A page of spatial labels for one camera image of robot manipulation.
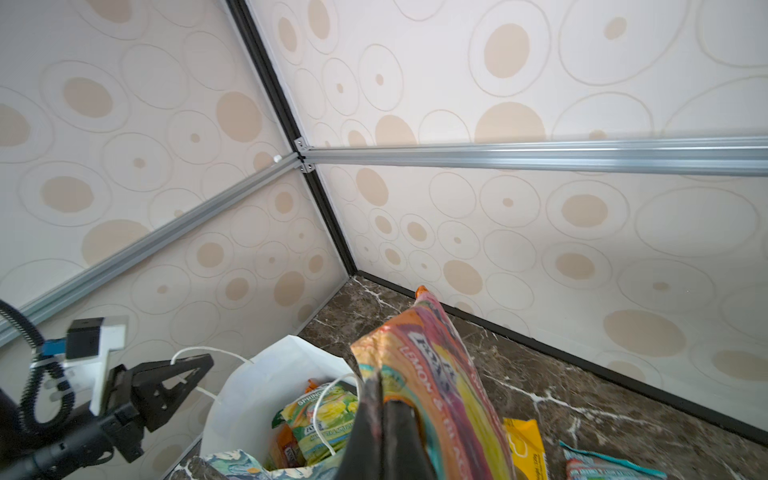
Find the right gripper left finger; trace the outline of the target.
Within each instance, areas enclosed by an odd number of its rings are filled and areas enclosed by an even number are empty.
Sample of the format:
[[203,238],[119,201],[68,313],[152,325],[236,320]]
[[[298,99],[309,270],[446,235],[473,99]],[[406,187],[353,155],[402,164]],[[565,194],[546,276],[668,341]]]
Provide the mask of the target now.
[[359,409],[336,480],[377,480],[383,471],[383,400],[380,376],[364,381]]

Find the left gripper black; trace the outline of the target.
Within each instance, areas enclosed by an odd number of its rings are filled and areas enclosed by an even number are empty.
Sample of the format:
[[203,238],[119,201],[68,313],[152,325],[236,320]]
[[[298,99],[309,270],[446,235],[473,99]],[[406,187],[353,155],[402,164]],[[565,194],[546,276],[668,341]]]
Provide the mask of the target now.
[[79,407],[63,427],[47,433],[1,432],[3,479],[64,479],[107,463],[116,454],[131,462],[143,454],[145,428],[167,424],[214,366],[210,354],[141,363],[127,371],[131,404],[103,416]]

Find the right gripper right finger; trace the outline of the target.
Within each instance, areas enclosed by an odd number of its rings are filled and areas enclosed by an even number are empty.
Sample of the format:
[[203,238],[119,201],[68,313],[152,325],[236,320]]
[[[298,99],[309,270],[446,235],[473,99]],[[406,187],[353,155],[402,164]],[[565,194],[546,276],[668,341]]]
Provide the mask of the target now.
[[389,401],[384,405],[383,478],[436,478],[422,444],[416,413],[401,401]]

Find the green Fox's candy bag small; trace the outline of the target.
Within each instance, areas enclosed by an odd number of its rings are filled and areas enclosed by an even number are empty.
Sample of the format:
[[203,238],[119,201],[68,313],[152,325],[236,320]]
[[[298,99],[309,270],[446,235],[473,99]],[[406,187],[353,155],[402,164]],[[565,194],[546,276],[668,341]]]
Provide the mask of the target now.
[[271,427],[278,429],[281,446],[297,447],[297,459],[311,466],[346,446],[358,407],[358,397],[344,382],[309,380],[304,393],[274,415]]

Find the orange snack bag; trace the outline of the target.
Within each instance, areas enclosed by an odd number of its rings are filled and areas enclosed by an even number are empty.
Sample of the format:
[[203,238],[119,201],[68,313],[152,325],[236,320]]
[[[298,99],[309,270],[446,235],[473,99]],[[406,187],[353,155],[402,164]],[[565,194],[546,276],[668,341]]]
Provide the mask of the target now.
[[267,463],[269,470],[299,468],[306,465],[298,441],[285,423],[276,428],[276,437],[269,446]]

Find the floral white paper bag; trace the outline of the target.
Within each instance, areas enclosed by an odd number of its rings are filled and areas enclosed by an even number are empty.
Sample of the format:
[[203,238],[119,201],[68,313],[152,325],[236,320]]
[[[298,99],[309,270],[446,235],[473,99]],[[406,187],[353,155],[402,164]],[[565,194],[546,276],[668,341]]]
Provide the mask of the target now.
[[298,398],[310,379],[353,385],[353,370],[341,357],[287,335],[241,365],[214,395],[201,439],[202,456],[242,450],[264,460],[277,438],[275,414]]

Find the pink Fox's candy bag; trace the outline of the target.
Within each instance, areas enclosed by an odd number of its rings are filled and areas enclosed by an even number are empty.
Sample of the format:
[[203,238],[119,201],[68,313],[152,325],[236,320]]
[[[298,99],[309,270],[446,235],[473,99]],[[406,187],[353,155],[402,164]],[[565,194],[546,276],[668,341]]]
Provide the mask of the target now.
[[439,300],[425,287],[413,305],[356,340],[362,377],[377,380],[386,403],[415,414],[417,452],[439,479],[512,479],[502,423],[479,373]]

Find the yellow snack bag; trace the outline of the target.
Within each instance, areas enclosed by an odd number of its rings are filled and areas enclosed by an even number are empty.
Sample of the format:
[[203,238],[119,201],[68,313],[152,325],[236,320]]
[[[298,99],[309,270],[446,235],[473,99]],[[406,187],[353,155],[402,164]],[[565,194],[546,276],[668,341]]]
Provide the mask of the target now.
[[504,418],[503,427],[512,454],[515,479],[548,480],[545,448],[537,421]]

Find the teal Fox's candy bag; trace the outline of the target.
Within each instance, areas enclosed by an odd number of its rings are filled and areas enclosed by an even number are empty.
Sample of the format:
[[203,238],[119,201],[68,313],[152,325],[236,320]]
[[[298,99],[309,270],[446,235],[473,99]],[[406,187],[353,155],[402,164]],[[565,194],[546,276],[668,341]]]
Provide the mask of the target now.
[[628,460],[573,448],[560,442],[570,480],[667,479],[662,471],[636,465]]

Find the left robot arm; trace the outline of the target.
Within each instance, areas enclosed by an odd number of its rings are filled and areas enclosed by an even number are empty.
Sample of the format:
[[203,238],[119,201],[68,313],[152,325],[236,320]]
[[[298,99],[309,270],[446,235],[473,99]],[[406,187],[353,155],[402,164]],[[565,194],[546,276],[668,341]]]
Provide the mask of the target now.
[[112,366],[126,342],[120,317],[76,319],[64,337],[47,339],[7,302],[1,316],[31,351],[20,400],[1,397],[4,479],[64,479],[116,455],[134,462],[145,435],[172,419],[214,365],[199,354]]

